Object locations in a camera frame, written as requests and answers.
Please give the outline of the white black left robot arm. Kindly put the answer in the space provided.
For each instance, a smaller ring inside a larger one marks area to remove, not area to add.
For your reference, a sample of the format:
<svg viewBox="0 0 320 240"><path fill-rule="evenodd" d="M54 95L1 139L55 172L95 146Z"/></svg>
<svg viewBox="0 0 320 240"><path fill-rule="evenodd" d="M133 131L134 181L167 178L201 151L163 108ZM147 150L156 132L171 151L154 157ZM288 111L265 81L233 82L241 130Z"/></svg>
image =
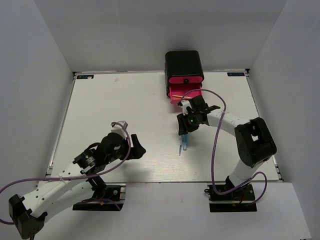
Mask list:
<svg viewBox="0 0 320 240"><path fill-rule="evenodd" d="M57 181L48 181L23 196L9 200L9 215L23 240L31 239L57 213L81 201L107 197L107 185L98 175L115 160L140 159L146 149L136 134L128 138L111 132L101 142L89 145L63 170Z"/></svg>

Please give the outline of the light blue marker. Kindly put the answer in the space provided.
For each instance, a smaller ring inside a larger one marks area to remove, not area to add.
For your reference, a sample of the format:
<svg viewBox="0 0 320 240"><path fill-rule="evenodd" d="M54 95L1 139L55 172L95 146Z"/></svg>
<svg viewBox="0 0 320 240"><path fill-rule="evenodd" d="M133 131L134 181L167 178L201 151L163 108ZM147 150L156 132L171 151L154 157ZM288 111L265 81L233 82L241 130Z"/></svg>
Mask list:
<svg viewBox="0 0 320 240"><path fill-rule="evenodd" d="M188 134L183 135L182 142L181 142L183 151L186 151L188 149L188 142L189 142L189 135Z"/></svg>

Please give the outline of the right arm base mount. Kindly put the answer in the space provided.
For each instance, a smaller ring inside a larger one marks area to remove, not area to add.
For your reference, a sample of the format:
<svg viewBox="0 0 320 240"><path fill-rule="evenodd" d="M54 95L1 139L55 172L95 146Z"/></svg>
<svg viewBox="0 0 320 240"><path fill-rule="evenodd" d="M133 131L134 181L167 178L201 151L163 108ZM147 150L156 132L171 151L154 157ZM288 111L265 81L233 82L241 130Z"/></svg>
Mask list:
<svg viewBox="0 0 320 240"><path fill-rule="evenodd" d="M231 193L219 195L213 185L207 185L204 193L208 195L211 213L249 213L257 212L253 186L249 183Z"/></svg>

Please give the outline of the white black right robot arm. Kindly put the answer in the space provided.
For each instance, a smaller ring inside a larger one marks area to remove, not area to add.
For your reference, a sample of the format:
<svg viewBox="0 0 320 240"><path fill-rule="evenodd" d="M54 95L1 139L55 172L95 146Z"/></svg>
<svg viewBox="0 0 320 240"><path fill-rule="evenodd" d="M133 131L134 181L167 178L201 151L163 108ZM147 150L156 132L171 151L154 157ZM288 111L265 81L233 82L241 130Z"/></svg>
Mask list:
<svg viewBox="0 0 320 240"><path fill-rule="evenodd" d="M229 113L226 106L209 106L201 95L181 100L178 106L182 108L182 113L177 116L178 135L194 132L200 125L216 128L213 156L220 131L235 137L239 161L227 176L224 191L218 191L216 186L212 188L217 195L238 199L244 193L244 186L258 175L259 167L277 152L266 122L261 117L247 119L236 116Z"/></svg>

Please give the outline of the red pen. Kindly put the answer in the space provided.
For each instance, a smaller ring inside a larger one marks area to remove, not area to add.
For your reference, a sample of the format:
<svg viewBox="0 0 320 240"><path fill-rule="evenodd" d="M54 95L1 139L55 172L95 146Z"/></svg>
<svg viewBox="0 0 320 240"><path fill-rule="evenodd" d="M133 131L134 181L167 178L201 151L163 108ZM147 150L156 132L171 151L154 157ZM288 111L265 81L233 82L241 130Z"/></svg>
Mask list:
<svg viewBox="0 0 320 240"><path fill-rule="evenodd" d="M189 96L182 96L182 95L175 95L175 94L171 95L170 97L171 98L177 98L177 99L181 99L181 98L183 98L183 99L191 99L192 98L192 97L189 97Z"/></svg>

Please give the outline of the pink top drawer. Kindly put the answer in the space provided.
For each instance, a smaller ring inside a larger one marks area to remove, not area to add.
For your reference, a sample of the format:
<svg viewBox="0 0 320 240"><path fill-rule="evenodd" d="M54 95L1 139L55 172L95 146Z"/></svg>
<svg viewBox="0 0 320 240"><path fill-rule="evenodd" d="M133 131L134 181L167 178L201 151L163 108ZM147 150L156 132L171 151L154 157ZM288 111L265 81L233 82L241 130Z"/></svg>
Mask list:
<svg viewBox="0 0 320 240"><path fill-rule="evenodd" d="M204 80L201 75L185 75L185 76L172 76L168 79L170 84L199 84Z"/></svg>

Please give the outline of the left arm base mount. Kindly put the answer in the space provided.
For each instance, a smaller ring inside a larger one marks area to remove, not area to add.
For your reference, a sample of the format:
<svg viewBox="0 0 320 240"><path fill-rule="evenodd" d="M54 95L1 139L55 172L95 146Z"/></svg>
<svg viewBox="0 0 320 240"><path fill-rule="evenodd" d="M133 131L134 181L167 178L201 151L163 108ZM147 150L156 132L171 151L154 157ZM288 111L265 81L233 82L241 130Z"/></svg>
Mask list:
<svg viewBox="0 0 320 240"><path fill-rule="evenodd" d="M89 196L72 206L73 211L119 212L126 197L125 183L111 183L92 186Z"/></svg>

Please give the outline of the slim blue grey pen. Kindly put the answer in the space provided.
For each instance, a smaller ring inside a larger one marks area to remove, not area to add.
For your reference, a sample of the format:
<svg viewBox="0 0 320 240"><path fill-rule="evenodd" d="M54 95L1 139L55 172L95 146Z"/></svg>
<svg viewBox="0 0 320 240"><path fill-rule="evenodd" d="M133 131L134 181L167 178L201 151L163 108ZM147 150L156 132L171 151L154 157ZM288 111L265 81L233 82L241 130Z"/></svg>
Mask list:
<svg viewBox="0 0 320 240"><path fill-rule="evenodd" d="M181 156L182 150L183 150L183 145L184 145L184 136L181 136L181 141L180 141L180 145L179 145L179 152L178 155Z"/></svg>

